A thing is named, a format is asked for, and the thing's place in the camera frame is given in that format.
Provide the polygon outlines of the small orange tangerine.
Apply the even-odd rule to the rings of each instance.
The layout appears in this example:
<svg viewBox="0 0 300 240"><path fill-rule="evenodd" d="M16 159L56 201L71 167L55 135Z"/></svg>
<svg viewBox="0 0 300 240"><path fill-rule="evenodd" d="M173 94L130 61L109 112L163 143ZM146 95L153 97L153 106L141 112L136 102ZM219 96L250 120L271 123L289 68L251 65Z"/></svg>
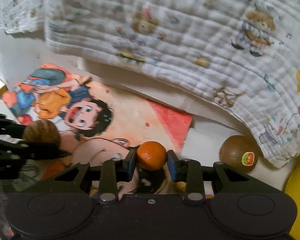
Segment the small orange tangerine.
<svg viewBox="0 0 300 240"><path fill-rule="evenodd" d="M167 161L167 151L156 141L144 142L136 150L137 164L147 171L161 169Z"/></svg>

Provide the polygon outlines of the small brown round fruit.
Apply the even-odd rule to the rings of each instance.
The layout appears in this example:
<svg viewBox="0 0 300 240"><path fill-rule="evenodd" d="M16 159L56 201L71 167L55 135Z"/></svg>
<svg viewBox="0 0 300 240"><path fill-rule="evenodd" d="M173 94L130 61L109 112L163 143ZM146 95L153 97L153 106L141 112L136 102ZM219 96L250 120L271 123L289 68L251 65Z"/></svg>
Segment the small brown round fruit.
<svg viewBox="0 0 300 240"><path fill-rule="evenodd" d="M53 122L47 119L39 119L27 125L22 139L29 142L43 142L60 146L61 135Z"/></svg>

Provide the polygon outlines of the brown kiwi with sticker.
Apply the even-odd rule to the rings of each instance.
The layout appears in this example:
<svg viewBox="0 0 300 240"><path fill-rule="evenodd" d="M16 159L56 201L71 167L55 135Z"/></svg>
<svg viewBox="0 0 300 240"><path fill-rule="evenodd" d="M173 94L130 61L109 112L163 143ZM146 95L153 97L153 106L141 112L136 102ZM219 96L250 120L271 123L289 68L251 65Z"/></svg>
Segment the brown kiwi with sticker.
<svg viewBox="0 0 300 240"><path fill-rule="evenodd" d="M260 154L261 149L253 138L233 135L223 142L219 160L241 172L249 173L255 168Z"/></svg>

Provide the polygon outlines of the colourful cartoon poster mat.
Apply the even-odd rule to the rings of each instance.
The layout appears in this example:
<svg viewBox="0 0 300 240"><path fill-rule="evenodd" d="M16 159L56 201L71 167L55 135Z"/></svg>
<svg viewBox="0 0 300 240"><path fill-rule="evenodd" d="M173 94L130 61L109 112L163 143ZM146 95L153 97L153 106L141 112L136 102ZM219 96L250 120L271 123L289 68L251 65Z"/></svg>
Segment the colourful cartoon poster mat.
<svg viewBox="0 0 300 240"><path fill-rule="evenodd" d="M46 63L6 91L2 100L27 126L47 119L61 135L65 158L28 161L22 175L44 180L76 163L123 159L147 141L180 152L192 122L186 113Z"/></svg>

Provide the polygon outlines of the large white printed muslin cloth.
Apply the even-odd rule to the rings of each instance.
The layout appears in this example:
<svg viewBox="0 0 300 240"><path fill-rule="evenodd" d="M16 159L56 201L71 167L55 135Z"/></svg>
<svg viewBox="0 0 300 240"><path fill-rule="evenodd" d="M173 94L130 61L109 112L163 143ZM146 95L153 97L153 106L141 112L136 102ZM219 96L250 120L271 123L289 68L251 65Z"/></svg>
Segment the large white printed muslin cloth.
<svg viewBox="0 0 300 240"><path fill-rule="evenodd" d="M188 91L300 154L300 0L45 0L48 46Z"/></svg>

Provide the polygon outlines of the small white printed muslin cloth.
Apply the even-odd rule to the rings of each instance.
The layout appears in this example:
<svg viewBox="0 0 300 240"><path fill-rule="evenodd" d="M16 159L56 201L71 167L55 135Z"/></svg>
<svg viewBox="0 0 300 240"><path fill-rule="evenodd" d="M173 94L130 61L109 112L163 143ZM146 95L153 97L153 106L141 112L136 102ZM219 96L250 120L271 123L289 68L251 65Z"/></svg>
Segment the small white printed muslin cloth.
<svg viewBox="0 0 300 240"><path fill-rule="evenodd" d="M34 33L44 25L44 0L0 0L0 29L8 34Z"/></svg>

